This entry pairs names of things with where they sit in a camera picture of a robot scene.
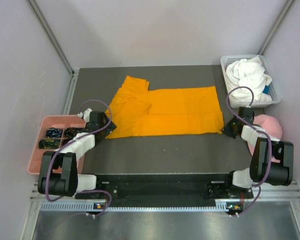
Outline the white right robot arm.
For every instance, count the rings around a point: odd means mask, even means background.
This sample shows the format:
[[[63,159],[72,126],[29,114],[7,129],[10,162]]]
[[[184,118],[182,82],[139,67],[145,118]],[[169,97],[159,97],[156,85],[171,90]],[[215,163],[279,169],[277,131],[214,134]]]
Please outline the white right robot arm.
[[[281,140],[283,130],[279,121],[269,115],[255,115],[248,107],[238,113],[222,129],[228,137],[240,137],[247,142],[251,162],[244,170],[231,171],[223,185],[223,192],[235,198],[241,192],[263,183],[289,186],[293,180],[294,145]]]

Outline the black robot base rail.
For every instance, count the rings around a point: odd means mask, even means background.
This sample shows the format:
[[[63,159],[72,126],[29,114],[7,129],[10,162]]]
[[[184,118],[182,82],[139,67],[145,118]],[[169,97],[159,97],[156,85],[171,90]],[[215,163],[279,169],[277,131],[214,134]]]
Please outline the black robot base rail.
[[[96,189],[112,196],[111,207],[214,207],[216,199],[251,200],[252,190],[225,190],[226,173],[99,174]]]

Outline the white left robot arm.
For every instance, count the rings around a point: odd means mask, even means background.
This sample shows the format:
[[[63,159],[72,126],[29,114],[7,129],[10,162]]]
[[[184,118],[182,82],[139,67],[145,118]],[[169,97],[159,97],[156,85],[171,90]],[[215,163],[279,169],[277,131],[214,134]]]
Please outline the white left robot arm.
[[[50,195],[72,197],[86,191],[92,198],[99,198],[104,191],[94,175],[84,175],[87,186],[80,185],[77,164],[86,152],[93,149],[112,133],[117,126],[106,113],[87,109],[79,118],[84,127],[67,127],[62,134],[68,139],[55,151],[46,151],[41,158],[37,190],[52,201]]]

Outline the orange t shirt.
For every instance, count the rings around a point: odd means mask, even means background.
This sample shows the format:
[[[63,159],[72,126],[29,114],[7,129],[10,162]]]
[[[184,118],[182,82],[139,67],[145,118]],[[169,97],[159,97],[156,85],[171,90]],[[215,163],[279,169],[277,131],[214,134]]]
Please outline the orange t shirt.
[[[116,129],[108,139],[219,134],[223,113],[215,86],[149,90],[149,81],[127,76],[105,112]]]

